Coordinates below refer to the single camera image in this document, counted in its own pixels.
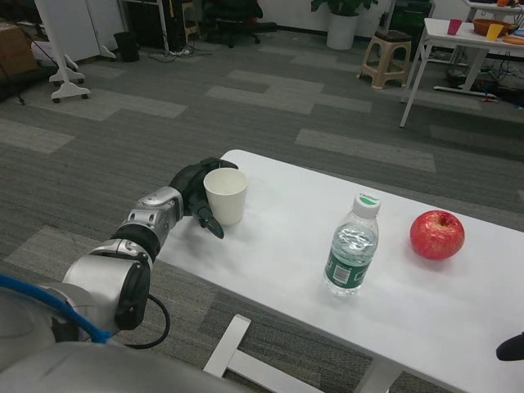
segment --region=gray carpet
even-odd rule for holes
[[[438,93],[431,65],[406,129],[394,85],[358,80],[365,43],[278,32],[233,50],[161,64],[82,65],[91,98],[52,104],[41,84],[0,105],[0,272],[61,280],[69,264],[112,234],[141,196],[185,165],[231,149],[311,168],[492,223],[524,230],[524,112]],[[253,321],[241,348],[327,393],[355,388],[370,359],[157,263],[151,292],[173,320],[154,351],[203,368],[234,314]],[[160,312],[122,332],[161,334]],[[260,388],[234,375],[256,391]],[[399,392],[442,392],[403,374]]]

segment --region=bottle cap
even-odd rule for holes
[[[380,209],[380,199],[361,192],[353,202],[353,212],[362,219],[374,219]]]

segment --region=green leaves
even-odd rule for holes
[[[311,11],[317,11],[325,2],[333,14],[340,16],[357,16],[360,4],[364,5],[367,10],[371,8],[372,4],[378,4],[378,0],[312,0]]]

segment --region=beige stool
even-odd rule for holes
[[[186,10],[189,10],[189,9],[192,10],[192,17],[193,17],[192,23],[194,23],[194,25],[187,27]],[[197,20],[197,6],[195,5],[193,0],[183,0],[182,13],[183,13],[183,28],[186,34],[186,43],[189,42],[188,39],[191,34],[198,34],[198,38],[200,38],[200,27],[198,26],[198,20]]]
[[[380,60],[370,61],[369,56],[373,50],[373,46],[380,47]],[[401,63],[393,60],[395,51],[399,48],[406,51],[406,58]],[[362,68],[360,69],[357,78],[362,74],[371,76],[373,79],[373,88],[383,88],[388,80],[400,79],[402,86],[406,85],[409,70],[409,57],[411,56],[411,36],[396,30],[377,31],[371,42],[368,45]]]

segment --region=white plant pot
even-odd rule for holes
[[[339,51],[351,49],[358,22],[358,15],[340,16],[331,14],[329,31],[327,32],[327,46]]]

